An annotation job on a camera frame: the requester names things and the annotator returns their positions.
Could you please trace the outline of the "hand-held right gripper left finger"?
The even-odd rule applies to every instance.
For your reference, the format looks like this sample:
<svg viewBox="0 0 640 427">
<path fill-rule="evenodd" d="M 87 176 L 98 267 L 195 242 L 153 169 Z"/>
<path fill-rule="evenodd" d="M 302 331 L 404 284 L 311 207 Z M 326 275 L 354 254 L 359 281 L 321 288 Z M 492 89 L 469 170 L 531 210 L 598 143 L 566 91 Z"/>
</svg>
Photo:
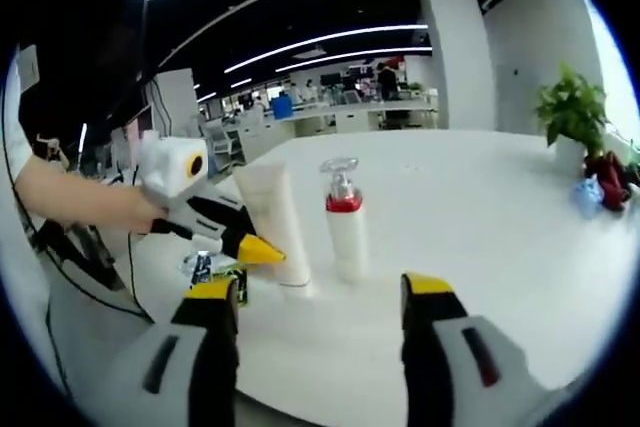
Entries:
<svg viewBox="0 0 640 427">
<path fill-rule="evenodd" d="M 99 426 L 233 426 L 239 352 L 235 278 L 188 290 L 171 321 L 121 350 L 93 401 Z"/>
</svg>

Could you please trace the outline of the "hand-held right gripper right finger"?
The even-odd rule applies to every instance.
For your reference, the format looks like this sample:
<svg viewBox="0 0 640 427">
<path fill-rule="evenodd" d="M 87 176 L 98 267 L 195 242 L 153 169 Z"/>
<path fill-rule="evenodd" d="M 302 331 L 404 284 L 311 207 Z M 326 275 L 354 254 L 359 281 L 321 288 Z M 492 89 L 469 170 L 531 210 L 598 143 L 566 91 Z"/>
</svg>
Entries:
<svg viewBox="0 0 640 427">
<path fill-rule="evenodd" d="M 444 280 L 401 276 L 401 360 L 409 426 L 529 426 L 546 389 L 525 353 Z"/>
</svg>

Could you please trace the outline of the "person's left hand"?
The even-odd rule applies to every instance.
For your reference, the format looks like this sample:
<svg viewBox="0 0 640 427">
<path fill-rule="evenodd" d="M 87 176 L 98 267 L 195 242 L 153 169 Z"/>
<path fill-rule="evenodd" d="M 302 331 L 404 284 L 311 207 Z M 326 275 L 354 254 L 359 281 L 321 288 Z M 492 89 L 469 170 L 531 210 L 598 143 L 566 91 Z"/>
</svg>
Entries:
<svg viewBox="0 0 640 427">
<path fill-rule="evenodd" d="M 113 188 L 111 213 L 116 227 L 136 234 L 150 233 L 156 220 L 167 218 L 166 210 L 135 186 Z"/>
</svg>

